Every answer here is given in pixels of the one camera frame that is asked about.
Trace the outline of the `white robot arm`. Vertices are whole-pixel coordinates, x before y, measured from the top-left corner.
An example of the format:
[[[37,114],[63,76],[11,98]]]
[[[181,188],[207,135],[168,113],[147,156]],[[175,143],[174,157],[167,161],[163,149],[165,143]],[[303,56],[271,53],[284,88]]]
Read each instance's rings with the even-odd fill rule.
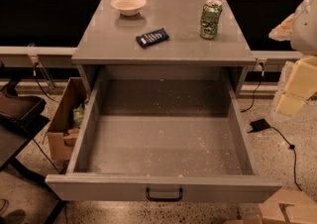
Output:
[[[303,0],[268,36],[290,41],[291,47],[302,53],[296,62],[285,63],[272,102],[272,118],[288,120],[317,92],[317,0]]]

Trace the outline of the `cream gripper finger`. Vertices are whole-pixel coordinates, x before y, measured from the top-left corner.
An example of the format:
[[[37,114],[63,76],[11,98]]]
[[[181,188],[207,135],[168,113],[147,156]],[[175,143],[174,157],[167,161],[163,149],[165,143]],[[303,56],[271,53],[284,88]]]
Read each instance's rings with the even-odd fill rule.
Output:
[[[316,92],[317,57],[305,56],[296,62],[288,61],[282,71],[275,112],[293,117]]]
[[[279,25],[277,25],[269,32],[268,37],[279,42],[289,41],[291,36],[293,17],[293,14],[289,15]]]

